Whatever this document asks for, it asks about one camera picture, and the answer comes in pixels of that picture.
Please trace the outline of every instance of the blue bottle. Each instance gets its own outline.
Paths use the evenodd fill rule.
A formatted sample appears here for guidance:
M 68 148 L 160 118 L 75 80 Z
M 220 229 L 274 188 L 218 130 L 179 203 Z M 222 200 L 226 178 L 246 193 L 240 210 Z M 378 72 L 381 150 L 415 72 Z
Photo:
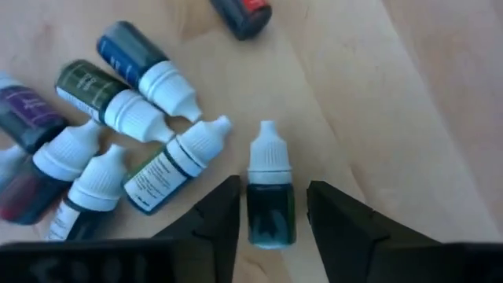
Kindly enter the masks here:
M 201 110 L 196 91 L 173 62 L 132 23 L 121 20 L 98 39 L 101 57 L 148 101 L 170 116 L 196 122 Z

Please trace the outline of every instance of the white bottle cap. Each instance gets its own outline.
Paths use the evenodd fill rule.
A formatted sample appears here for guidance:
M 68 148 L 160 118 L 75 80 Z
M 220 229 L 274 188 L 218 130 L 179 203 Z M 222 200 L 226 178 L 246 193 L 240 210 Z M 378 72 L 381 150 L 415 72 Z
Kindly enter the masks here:
M 260 122 L 259 136 L 250 144 L 250 184 L 278 185 L 292 182 L 286 141 L 276 131 L 274 121 Z
M 153 65 L 141 77 L 138 89 L 170 116 L 183 116 L 194 123 L 202 114 L 196 91 L 171 61 Z
M 164 122 L 164 114 L 132 90 L 123 90 L 110 101 L 105 123 L 140 142 L 167 143 L 174 136 Z
M 123 195 L 121 183 L 127 170 L 123 165 L 126 149 L 111 145 L 108 151 L 96 156 L 82 175 L 73 182 L 68 198 L 92 211 L 111 211 Z
M 15 174 L 26 158 L 27 153 L 18 145 L 0 150 L 0 189 Z
M 232 127 L 227 116 L 220 116 L 215 121 L 197 122 L 177 140 L 190 158 L 205 168 L 222 151 L 224 138 Z
M 0 72 L 0 90 L 9 86 L 23 86 L 23 83 L 12 78 L 4 72 Z
M 101 126 L 90 119 L 80 127 L 66 127 L 33 156 L 33 163 L 44 173 L 71 182 L 80 176 L 100 146 Z

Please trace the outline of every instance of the light wood surface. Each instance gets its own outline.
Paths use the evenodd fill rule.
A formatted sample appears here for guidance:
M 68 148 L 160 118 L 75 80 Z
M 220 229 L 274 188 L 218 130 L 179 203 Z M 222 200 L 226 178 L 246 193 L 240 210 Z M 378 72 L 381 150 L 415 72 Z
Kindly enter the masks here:
M 204 118 L 233 133 L 203 175 L 154 216 L 120 204 L 107 237 L 150 237 L 231 174 L 245 176 L 259 121 L 274 119 L 294 167 L 298 242 L 260 251 L 241 237 L 236 282 L 326 282 L 306 219 L 305 188 L 326 180 L 440 241 L 501 241 L 503 231 L 503 5 L 494 0 L 272 0 L 273 19 L 236 41 L 208 0 L 6 0 L 0 68 L 32 86 L 72 123 L 88 118 L 59 99 L 66 61 L 86 58 L 103 29 L 134 22 L 198 89 Z M 189 124 L 168 118 L 183 131 Z M 2 138 L 2 145 L 8 142 Z M 132 148 L 128 167 L 154 148 Z M 36 240 L 0 222 L 0 241 Z

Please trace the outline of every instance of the small plastic bottle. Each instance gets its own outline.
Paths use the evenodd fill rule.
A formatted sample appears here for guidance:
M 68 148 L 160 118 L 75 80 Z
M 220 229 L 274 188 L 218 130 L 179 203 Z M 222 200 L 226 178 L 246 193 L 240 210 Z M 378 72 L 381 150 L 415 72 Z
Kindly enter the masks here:
M 93 120 L 80 127 L 66 127 L 27 158 L 0 192 L 0 218 L 21 225 L 36 224 L 97 153 L 100 129 Z
M 275 123 L 262 121 L 250 145 L 247 187 L 248 240 L 259 248 L 285 248 L 296 241 L 291 170 L 286 142 Z
M 124 183 L 131 203 L 147 215 L 166 204 L 183 184 L 206 168 L 223 149 L 232 128 L 226 116 L 197 122 L 145 161 Z
M 196 91 L 132 23 L 119 21 L 107 28 L 97 51 L 133 88 L 170 116 L 183 116 L 193 123 L 201 116 Z
M 26 156 L 26 152 L 19 145 L 0 150 L 0 193 L 10 179 L 17 174 Z
M 174 136 L 159 109 L 88 61 L 77 60 L 64 67 L 56 92 L 96 121 L 140 142 L 166 143 Z
M 236 39 L 252 39 L 269 23 L 273 10 L 266 0 L 211 0 Z
M 111 215 L 123 195 L 126 149 L 112 145 L 96 156 L 61 201 L 50 224 L 47 241 L 89 240 L 102 220 Z
M 25 152 L 35 153 L 67 125 L 36 92 L 0 72 L 0 128 Z

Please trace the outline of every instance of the teal liquid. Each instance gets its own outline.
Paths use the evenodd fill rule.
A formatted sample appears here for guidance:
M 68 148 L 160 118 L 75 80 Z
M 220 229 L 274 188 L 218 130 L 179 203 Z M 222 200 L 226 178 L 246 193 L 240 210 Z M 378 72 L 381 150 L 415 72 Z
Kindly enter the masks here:
M 291 184 L 250 184 L 247 203 L 250 243 L 264 249 L 285 248 L 295 243 L 295 198 Z

